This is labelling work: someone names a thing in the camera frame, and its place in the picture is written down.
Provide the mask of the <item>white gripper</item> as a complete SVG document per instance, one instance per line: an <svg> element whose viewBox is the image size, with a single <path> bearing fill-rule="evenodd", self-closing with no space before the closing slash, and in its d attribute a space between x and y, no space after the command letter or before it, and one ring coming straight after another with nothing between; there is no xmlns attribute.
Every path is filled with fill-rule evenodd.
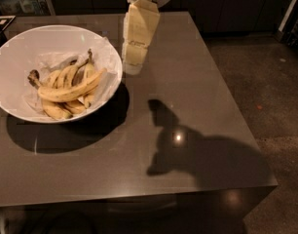
<svg viewBox="0 0 298 234"><path fill-rule="evenodd" d="M137 75L160 21L158 7L163 7L170 0L128 1L132 3L124 18L122 59L124 71L129 75Z"/></svg>

